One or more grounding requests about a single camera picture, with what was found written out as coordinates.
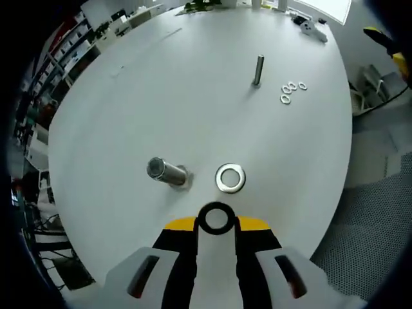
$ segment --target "metal pin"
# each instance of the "metal pin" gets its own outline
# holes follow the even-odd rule
[[[255,78],[254,78],[253,83],[252,83],[252,85],[255,86],[255,87],[258,87],[260,85],[260,76],[262,75],[263,61],[264,60],[265,60],[265,56],[263,56],[263,55],[259,55],[257,57]]]
[[[147,174],[154,180],[169,185],[183,185],[187,180],[187,172],[179,165],[174,166],[161,158],[152,158],[147,164]]]

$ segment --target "yellow object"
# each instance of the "yellow object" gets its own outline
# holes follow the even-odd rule
[[[392,55],[393,62],[398,66],[399,71],[405,76],[409,77],[409,72],[407,70],[406,60],[402,53],[396,53]]]
[[[270,230],[269,225],[263,220],[238,216],[241,230]]]
[[[188,230],[193,231],[196,217],[186,217],[169,222],[164,230]]]
[[[375,27],[365,27],[364,29],[378,31],[378,32],[382,33],[382,31],[376,29]]]

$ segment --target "white table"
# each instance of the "white table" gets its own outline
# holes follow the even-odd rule
[[[50,126],[51,186],[62,224],[90,274],[152,246],[171,220],[210,201],[268,222],[308,258],[339,201],[351,146],[351,104],[339,49],[269,10],[164,13],[98,57]],[[259,54],[260,89],[250,87]],[[280,103],[281,86],[307,91]],[[176,192],[146,173],[154,156],[194,173]],[[217,168],[240,164],[246,184],[225,194]]]

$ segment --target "floor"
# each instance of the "floor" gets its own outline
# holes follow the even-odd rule
[[[337,212],[311,260],[345,294],[368,300],[412,231],[412,95],[354,119]]]

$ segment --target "metal washer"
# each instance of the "metal washer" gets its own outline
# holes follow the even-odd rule
[[[292,100],[290,100],[290,97],[288,95],[281,95],[281,102],[283,104],[289,105]]]
[[[304,82],[299,82],[297,84],[299,86],[299,88],[301,88],[302,90],[307,90],[308,87],[306,86],[306,84]]]
[[[297,86],[294,82],[288,82],[288,87],[293,91],[297,90]]]
[[[284,85],[284,86],[282,86],[282,92],[283,92],[285,95],[289,95],[289,94],[292,93],[292,90],[289,88],[289,86]]]
[[[223,183],[221,180],[221,176],[225,171],[232,170],[235,171],[236,174],[239,175],[239,182],[233,186],[229,187]],[[216,172],[215,177],[216,185],[218,186],[219,190],[224,193],[236,193],[242,189],[246,182],[246,174],[242,167],[238,164],[226,163],[219,167],[218,171]]]

